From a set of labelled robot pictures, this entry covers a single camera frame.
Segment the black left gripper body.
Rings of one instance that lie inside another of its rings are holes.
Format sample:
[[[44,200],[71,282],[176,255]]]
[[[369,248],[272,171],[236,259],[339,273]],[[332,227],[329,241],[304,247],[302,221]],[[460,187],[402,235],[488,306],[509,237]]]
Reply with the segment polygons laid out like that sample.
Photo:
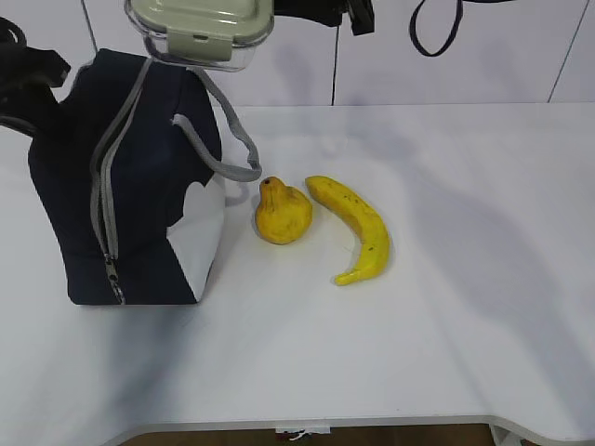
[[[64,85],[71,65],[51,49],[28,46],[24,31],[1,19],[1,114],[52,116],[60,108],[52,89]]]

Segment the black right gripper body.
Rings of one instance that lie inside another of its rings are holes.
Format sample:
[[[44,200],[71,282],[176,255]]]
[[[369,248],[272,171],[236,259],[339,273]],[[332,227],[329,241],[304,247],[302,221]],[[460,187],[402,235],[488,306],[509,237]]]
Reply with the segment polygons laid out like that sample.
[[[275,0],[275,16],[313,21],[327,27],[338,27],[343,15],[350,18],[353,35],[375,31],[375,13],[369,0]]]

